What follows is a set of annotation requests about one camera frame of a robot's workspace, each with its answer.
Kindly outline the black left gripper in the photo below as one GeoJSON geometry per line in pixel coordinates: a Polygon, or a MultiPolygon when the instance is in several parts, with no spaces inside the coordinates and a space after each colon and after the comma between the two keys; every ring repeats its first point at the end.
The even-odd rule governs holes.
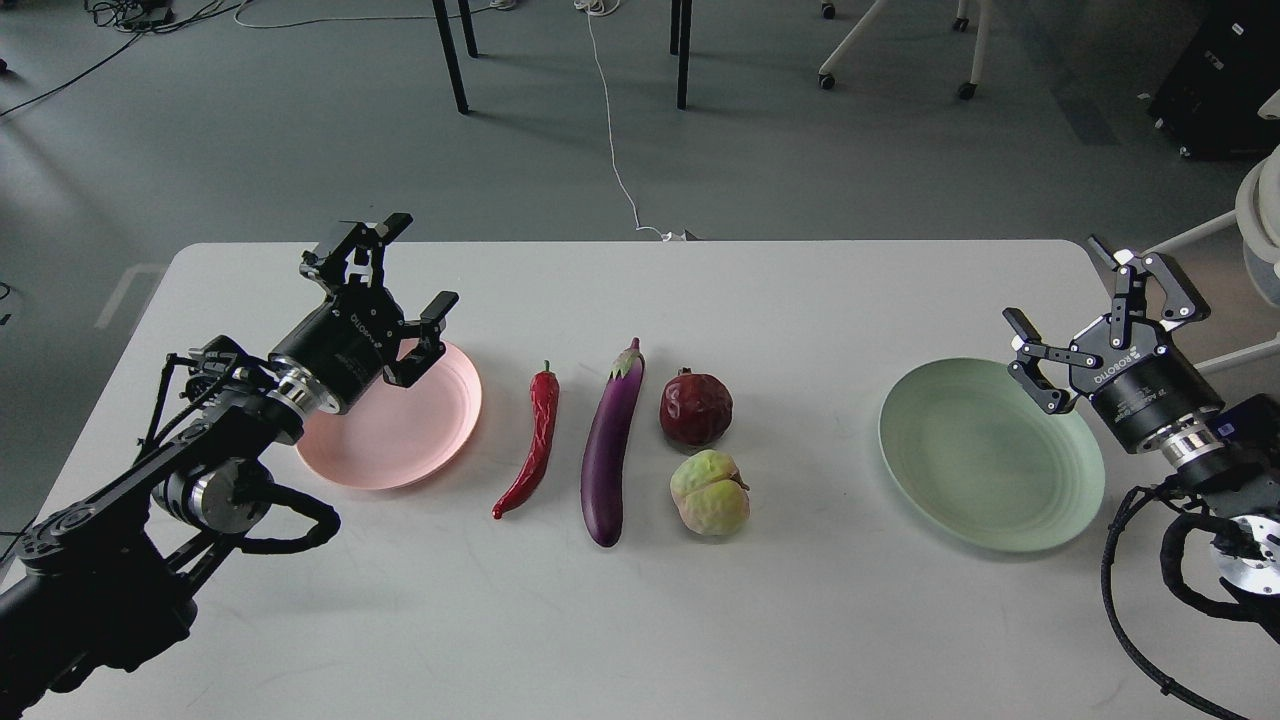
{"type": "Polygon", "coordinates": [[[301,255],[300,274],[323,287],[326,300],[268,360],[319,384],[324,405],[335,414],[348,413],[379,378],[413,386],[445,355],[442,334],[460,295],[440,291],[416,320],[407,320],[385,287],[387,247],[412,223],[404,211],[383,222],[351,222],[343,236],[301,255]]]}

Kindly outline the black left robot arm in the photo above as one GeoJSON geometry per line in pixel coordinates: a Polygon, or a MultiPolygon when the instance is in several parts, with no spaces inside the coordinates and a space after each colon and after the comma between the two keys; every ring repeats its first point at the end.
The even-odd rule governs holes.
{"type": "Polygon", "coordinates": [[[196,593],[232,553],[300,553],[337,534],[337,510],[278,484],[261,455],[296,443],[316,413],[348,413],[378,380],[411,387],[444,356],[458,295],[408,319],[384,283],[387,247],[411,220],[360,222],[305,252],[300,274],[325,299],[266,357],[225,336],[168,356],[157,391],[186,366],[187,405],[169,423],[154,414],[115,480],[17,538],[26,575],[3,593],[5,719],[184,641],[196,593]]]}

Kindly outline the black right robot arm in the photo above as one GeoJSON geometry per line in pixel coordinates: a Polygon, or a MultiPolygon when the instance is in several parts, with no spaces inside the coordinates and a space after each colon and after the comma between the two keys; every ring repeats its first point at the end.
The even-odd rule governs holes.
{"type": "Polygon", "coordinates": [[[1108,310],[1064,347],[1046,343],[1027,315],[1006,307],[1014,329],[1010,377],[1042,413],[1085,400],[1128,454],[1161,454],[1171,473],[1130,488],[1108,524],[1100,569],[1103,609],[1126,656],[1164,694],[1216,719],[1233,712],[1147,659],[1114,603],[1121,533],[1148,503],[1172,511],[1158,565],[1185,606],[1277,637],[1277,404],[1261,395],[1228,407],[1176,347],[1175,329],[1202,322],[1210,305],[1169,255],[1087,246],[1114,273],[1108,310]]]}

